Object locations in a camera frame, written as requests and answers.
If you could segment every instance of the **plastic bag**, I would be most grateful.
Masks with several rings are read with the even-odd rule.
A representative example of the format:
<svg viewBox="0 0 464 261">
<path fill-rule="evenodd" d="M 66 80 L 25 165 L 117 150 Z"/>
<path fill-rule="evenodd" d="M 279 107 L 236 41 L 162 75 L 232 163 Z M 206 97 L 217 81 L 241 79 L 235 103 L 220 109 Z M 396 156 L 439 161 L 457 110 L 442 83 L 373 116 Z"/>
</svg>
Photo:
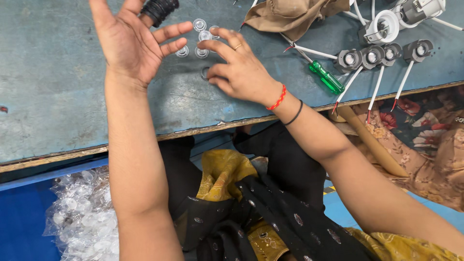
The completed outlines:
<svg viewBox="0 0 464 261">
<path fill-rule="evenodd" d="M 58 198 L 46 211 L 43 235 L 56 236 L 61 261 L 119 260 L 108 167 L 56 178 L 50 190 Z"/>
</svg>

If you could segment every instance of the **gold ring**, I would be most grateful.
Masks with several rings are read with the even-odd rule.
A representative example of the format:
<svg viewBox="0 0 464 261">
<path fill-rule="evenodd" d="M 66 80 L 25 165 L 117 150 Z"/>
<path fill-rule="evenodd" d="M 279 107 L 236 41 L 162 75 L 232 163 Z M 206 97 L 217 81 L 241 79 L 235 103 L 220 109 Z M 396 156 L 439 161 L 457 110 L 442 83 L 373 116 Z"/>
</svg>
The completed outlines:
<svg viewBox="0 0 464 261">
<path fill-rule="evenodd" d="M 233 50 L 236 51 L 240 46 L 242 46 L 242 44 L 237 45 Z"/>
</svg>

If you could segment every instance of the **red thread bracelet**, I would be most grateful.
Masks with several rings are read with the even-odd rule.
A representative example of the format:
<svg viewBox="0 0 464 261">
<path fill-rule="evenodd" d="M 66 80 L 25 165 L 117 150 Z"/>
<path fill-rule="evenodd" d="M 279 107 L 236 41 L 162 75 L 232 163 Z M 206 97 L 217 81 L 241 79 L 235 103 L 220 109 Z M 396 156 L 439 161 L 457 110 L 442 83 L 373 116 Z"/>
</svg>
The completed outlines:
<svg viewBox="0 0 464 261">
<path fill-rule="evenodd" d="M 282 94 L 280 95 L 279 100 L 277 100 L 277 102 L 276 102 L 273 106 L 271 106 L 271 107 L 269 107 L 269 108 L 266 107 L 266 109 L 268 109 L 268 110 L 271 111 L 271 110 L 277 108 L 277 106 L 279 106 L 280 103 L 284 100 L 284 97 L 285 97 L 285 95 L 287 94 L 287 88 L 285 87 L 285 85 L 283 85 L 283 86 L 284 86 L 284 88 L 282 89 Z"/>
</svg>

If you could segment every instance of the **scratched table surface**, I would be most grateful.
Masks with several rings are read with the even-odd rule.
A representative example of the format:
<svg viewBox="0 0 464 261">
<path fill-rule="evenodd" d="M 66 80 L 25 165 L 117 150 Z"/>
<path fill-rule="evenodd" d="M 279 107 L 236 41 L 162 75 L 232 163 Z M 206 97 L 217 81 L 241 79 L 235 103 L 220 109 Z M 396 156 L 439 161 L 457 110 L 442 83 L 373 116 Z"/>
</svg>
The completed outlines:
<svg viewBox="0 0 464 261">
<path fill-rule="evenodd" d="M 180 0 L 180 8 L 163 25 L 196 18 L 209 26 L 238 30 L 253 0 Z M 122 0 L 109 0 L 116 12 Z M 377 0 L 378 11 L 386 7 Z M 360 6 L 370 18 L 370 3 Z M 464 1 L 449 1 L 440 18 L 464 26 Z M 108 142 L 103 94 L 105 61 L 87 0 L 0 1 L 0 163 L 22 158 L 83 149 Z M 360 23 L 344 14 L 315 22 L 299 45 L 336 54 L 360 49 Z M 283 53 L 288 44 L 276 33 L 262 33 L 245 26 L 241 33 L 256 56 L 278 81 L 310 106 L 333 104 L 336 95 L 309 73 L 297 52 Z M 187 34 L 190 54 L 165 59 L 149 86 L 149 100 L 157 134 L 216 125 L 233 120 L 269 115 L 264 107 L 227 97 L 202 80 L 205 66 L 224 61 L 215 53 L 206 59 L 194 54 L 198 33 Z M 400 32 L 401 46 L 417 39 L 430 39 L 433 57 L 413 66 L 404 90 L 441 85 L 464 79 L 464 33 L 427 20 Z M 311 56 L 342 83 L 328 59 Z M 379 95 L 396 92 L 407 64 L 400 59 L 386 68 Z M 343 101 L 372 95 L 379 72 L 362 72 Z"/>
</svg>

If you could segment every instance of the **screwdriver handle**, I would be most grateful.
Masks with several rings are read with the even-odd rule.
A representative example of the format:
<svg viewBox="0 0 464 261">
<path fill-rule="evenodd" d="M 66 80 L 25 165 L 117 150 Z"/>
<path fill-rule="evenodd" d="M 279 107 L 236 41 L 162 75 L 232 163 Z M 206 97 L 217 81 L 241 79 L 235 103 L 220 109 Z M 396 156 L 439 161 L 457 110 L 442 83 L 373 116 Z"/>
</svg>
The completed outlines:
<svg viewBox="0 0 464 261">
<path fill-rule="evenodd" d="M 321 81 L 325 83 L 331 92 L 341 94 L 345 91 L 345 86 L 332 73 L 326 71 L 318 61 L 314 60 L 312 64 L 309 64 L 309 69 L 321 77 Z"/>
</svg>

